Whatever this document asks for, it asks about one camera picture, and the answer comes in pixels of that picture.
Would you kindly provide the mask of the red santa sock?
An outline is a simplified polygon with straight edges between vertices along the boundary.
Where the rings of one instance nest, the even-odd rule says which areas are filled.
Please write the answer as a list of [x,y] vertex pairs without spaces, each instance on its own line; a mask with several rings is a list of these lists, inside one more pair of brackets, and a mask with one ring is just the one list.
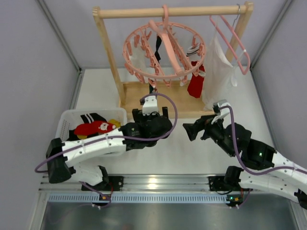
[[192,74],[190,83],[188,85],[187,91],[190,96],[194,98],[201,97],[205,75],[205,67],[203,64],[201,64],[198,69],[198,75]]
[[93,134],[105,134],[116,129],[112,123],[105,121],[93,121],[92,123],[80,124],[75,130],[74,134],[77,136],[90,136]]

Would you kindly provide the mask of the dark green christmas sock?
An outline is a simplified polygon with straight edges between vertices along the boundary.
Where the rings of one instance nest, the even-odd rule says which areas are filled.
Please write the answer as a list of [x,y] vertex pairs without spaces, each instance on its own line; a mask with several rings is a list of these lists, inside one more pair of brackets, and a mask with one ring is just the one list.
[[151,79],[148,80],[149,82],[149,94],[153,94],[157,92],[156,82],[152,81]]

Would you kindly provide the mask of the pink round clip hanger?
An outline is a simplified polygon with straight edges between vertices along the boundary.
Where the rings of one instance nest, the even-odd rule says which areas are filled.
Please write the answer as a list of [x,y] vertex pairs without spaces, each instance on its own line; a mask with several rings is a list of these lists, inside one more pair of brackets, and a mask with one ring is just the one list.
[[[148,83],[151,79],[156,82],[156,85],[158,81],[162,81],[166,86],[170,86],[172,80],[177,80],[180,86],[184,86],[189,75],[198,74],[199,66],[203,64],[205,58],[206,44],[192,28],[171,22],[166,5],[163,6],[163,10],[164,14],[160,22],[150,20],[126,38],[122,50],[125,68],[141,83]],[[157,36],[162,39],[159,48],[160,62],[154,56]],[[200,48],[197,54],[187,57],[187,49],[194,43],[199,43]],[[145,70],[132,66],[130,55],[132,55],[133,46],[140,46],[144,51]]]

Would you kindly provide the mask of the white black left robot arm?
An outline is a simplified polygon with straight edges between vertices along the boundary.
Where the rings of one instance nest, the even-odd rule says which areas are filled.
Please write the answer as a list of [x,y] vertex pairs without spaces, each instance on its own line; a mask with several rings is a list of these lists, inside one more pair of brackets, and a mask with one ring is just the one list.
[[152,112],[150,115],[143,115],[141,110],[134,109],[133,115],[134,122],[103,135],[75,141],[51,140],[46,153],[49,183],[74,180],[89,186],[105,187],[109,184],[106,168],[90,164],[90,159],[153,147],[159,138],[167,138],[173,127],[167,107],[162,108],[161,114]]

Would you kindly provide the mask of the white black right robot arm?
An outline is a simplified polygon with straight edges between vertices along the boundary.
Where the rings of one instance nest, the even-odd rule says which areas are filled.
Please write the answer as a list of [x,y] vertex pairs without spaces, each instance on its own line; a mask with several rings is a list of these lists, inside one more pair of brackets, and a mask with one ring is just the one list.
[[251,131],[234,123],[223,126],[222,119],[202,116],[193,124],[183,124],[194,141],[203,131],[202,140],[212,139],[230,157],[239,153],[241,166],[229,166],[224,185],[229,190],[252,189],[285,197],[302,208],[307,207],[307,171],[284,157],[273,147],[252,139]]

